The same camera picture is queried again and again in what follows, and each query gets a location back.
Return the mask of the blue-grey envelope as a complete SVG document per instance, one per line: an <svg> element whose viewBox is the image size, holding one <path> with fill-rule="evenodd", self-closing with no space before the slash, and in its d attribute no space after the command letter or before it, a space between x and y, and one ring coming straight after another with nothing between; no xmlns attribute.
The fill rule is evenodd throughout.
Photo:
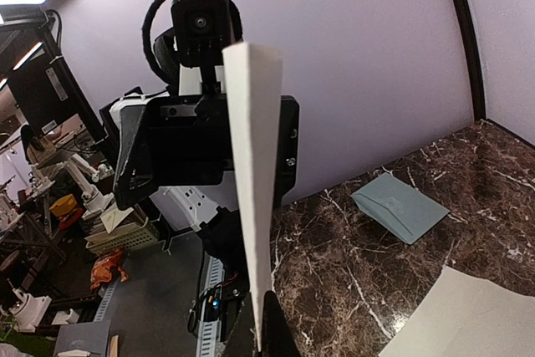
<svg viewBox="0 0 535 357"><path fill-rule="evenodd" d="M413 244L450 211L415 188L384 173L351 195L356 206L405 244Z"/></svg>

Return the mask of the white-sleeved left robot arm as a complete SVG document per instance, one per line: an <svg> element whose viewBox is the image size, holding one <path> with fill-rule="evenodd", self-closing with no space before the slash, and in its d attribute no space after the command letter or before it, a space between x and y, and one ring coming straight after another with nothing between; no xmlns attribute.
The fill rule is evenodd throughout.
<svg viewBox="0 0 535 357"><path fill-rule="evenodd" d="M144 94L135 88L99 111L108 134L120 148L119 111L126 105L145 104L168 97ZM220 281L208 289L198 288L187 328L200 331L209 324L219 324L222 342L226 342L242 307L247 291L247 265L238 212L229 211L201 190L202 186L159 186L186 216L191 230L201 239L201 253L219 260L223 266Z"/></svg>

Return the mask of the green perforated basket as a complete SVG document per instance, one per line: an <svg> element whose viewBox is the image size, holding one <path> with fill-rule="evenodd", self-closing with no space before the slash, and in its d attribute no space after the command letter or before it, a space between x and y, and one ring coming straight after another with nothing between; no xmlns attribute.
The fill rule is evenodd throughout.
<svg viewBox="0 0 535 357"><path fill-rule="evenodd" d="M158 229L148 219L143 225L135 222L117 227L111 234L97 233L85 238L85 248L96 256L112 252L117 248L137 251L156 244L159 241Z"/></svg>

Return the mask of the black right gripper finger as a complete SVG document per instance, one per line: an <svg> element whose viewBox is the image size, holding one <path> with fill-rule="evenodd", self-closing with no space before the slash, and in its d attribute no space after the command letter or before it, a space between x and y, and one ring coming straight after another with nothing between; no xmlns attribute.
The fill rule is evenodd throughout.
<svg viewBox="0 0 535 357"><path fill-rule="evenodd" d="M273 291L265 294L260 327L262 348L258 351L256 326L249 293L242 302L222 356L300 356L277 295Z"/></svg>

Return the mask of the orange snack bag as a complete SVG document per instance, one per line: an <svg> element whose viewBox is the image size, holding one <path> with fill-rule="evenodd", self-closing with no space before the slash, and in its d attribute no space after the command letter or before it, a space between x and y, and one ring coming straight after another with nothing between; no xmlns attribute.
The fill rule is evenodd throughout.
<svg viewBox="0 0 535 357"><path fill-rule="evenodd" d="M90 290L94 291L103 284L110 283L115 273L120 275L122 283L126 282L130 277L123 267L124 261L125 250L122 247L118 247L99 257L91 270Z"/></svg>

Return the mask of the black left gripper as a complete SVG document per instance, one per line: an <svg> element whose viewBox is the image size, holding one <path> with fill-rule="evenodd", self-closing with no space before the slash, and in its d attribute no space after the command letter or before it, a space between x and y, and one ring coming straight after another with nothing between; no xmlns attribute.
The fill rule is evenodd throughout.
<svg viewBox="0 0 535 357"><path fill-rule="evenodd" d="M295 186L299 104L281 97L273 205ZM119 111L120 148L115 168L117 207L126 210L159 186L215 186L234 169L224 94L161 97Z"/></svg>

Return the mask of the cream letter paper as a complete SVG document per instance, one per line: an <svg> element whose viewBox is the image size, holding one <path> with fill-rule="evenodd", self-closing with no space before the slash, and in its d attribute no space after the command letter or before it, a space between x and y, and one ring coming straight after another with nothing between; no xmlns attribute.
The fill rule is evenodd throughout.
<svg viewBox="0 0 535 357"><path fill-rule="evenodd" d="M283 60L278 51L248 42L233 44L222 55L256 347L261 351L264 296L273 288L269 236Z"/></svg>

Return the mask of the left black frame post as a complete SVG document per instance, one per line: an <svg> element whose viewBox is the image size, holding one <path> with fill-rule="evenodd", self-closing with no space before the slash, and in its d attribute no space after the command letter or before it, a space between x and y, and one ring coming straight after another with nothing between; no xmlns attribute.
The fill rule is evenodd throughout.
<svg viewBox="0 0 535 357"><path fill-rule="evenodd" d="M485 88L476 30L468 0L452 0L463 43L474 120L487 118Z"/></svg>

